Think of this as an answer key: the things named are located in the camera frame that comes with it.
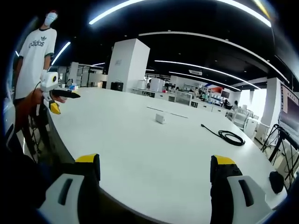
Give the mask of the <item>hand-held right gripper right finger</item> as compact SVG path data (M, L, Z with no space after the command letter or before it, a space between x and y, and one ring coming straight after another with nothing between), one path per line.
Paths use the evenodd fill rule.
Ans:
M261 224L273 213L263 189L228 157L211 156L210 183L212 224Z

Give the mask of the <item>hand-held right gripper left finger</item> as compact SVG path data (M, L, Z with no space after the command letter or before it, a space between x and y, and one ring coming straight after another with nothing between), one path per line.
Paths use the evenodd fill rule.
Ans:
M48 224L100 223L100 156L83 155L65 163L62 174L38 209Z

